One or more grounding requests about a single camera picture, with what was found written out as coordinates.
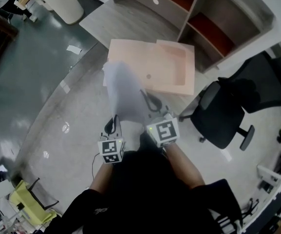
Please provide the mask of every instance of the white cube with marker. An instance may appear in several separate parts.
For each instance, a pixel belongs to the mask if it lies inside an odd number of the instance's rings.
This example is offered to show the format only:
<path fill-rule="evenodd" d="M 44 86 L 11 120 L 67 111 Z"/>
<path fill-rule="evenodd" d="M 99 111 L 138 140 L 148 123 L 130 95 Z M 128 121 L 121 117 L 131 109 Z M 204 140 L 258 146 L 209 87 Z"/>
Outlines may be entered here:
<path fill-rule="evenodd" d="M 180 137 L 176 118 L 165 119 L 158 123 L 148 125 L 146 129 L 157 147 L 165 147 L 175 143 Z"/>
<path fill-rule="evenodd" d="M 124 155 L 125 143 L 123 138 L 111 139 L 98 142 L 100 156 L 104 163 L 121 162 Z"/>

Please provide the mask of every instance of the cardboard sheet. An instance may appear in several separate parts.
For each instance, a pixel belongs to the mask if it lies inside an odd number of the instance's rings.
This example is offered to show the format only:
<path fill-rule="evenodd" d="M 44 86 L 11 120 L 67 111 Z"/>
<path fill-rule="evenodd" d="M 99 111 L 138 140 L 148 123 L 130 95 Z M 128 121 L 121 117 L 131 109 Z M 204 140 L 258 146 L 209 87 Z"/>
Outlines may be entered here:
<path fill-rule="evenodd" d="M 147 43 L 113 39 L 108 60 L 127 63 L 146 89 L 193 95 L 193 46 L 159 40 Z"/>

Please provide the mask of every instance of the gray floor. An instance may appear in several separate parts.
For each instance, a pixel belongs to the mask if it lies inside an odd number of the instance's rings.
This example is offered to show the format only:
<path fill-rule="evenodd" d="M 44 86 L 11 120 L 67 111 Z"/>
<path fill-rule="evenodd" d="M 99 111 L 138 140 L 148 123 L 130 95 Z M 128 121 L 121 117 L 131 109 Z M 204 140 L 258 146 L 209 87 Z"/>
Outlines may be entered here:
<path fill-rule="evenodd" d="M 90 14 L 100 2 L 79 0 Z M 0 158 L 15 160 L 25 137 L 44 103 L 72 67 L 97 44 L 78 24 L 66 25 L 55 13 L 34 3 L 32 23 L 14 15 L 19 29 L 0 60 Z M 82 50 L 66 51 L 68 45 Z"/>
<path fill-rule="evenodd" d="M 92 169 L 97 173 L 102 160 L 94 155 L 98 153 L 97 141 L 105 124 L 111 117 L 109 100 L 103 82 L 103 64 L 107 60 L 107 50 L 97 44 L 78 65 L 88 66 L 88 71 L 79 79 L 73 72 L 58 86 L 64 96 L 50 98 L 44 107 L 50 108 L 47 119 L 36 131 L 27 145 L 27 153 L 21 167 L 22 177 L 32 183 L 40 177 L 39 191 L 43 200 L 51 197 L 60 201 L 55 206 L 64 212 L 74 198 L 87 188 L 92 180 Z M 218 72 L 217 76 L 230 76 Z M 262 163 L 271 168 L 281 151 L 276 137 L 281 125 L 281 107 L 246 114 L 241 124 L 248 129 L 253 124 L 255 134 L 245 152 L 240 150 L 243 137 L 236 135 L 229 146 L 221 150 L 211 144 L 199 142 L 199 132 L 190 120 L 179 123 L 179 146 L 188 158 L 200 170 L 206 183 L 227 179 L 239 204 L 245 206 L 255 193 L 261 179 L 257 174 L 257 165 Z M 139 136 L 143 128 L 135 123 L 122 122 L 122 132 L 127 141 L 127 150 L 137 150 Z"/>

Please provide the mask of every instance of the chair backrest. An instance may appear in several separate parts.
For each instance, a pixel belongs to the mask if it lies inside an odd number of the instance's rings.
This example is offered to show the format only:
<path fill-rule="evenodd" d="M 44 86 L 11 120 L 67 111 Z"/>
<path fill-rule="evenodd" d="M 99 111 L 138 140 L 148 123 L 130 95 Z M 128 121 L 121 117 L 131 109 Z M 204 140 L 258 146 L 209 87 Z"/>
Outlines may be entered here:
<path fill-rule="evenodd" d="M 219 82 L 248 113 L 281 106 L 281 57 L 271 59 L 266 52 L 259 53 Z"/>

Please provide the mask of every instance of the yellow chair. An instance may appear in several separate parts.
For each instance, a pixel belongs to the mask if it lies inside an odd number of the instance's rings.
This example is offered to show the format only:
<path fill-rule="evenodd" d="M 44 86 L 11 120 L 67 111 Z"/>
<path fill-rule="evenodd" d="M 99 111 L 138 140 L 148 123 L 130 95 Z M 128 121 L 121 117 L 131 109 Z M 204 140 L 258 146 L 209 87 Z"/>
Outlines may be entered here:
<path fill-rule="evenodd" d="M 35 184 L 39 181 L 39 178 L 32 184 L 32 186 L 27 189 L 28 183 L 23 180 L 15 188 L 15 191 L 10 195 L 9 201 L 15 204 L 21 211 L 22 215 L 28 220 L 28 222 L 34 226 L 44 224 L 57 216 L 55 210 L 46 210 L 58 204 L 44 207 L 41 202 L 33 194 L 32 189 Z"/>
<path fill-rule="evenodd" d="M 26 9 L 26 4 L 28 3 L 28 1 L 30 0 L 19 0 L 19 1 L 14 1 L 14 5 L 17 6 L 19 9 L 21 10 L 25 10 Z"/>

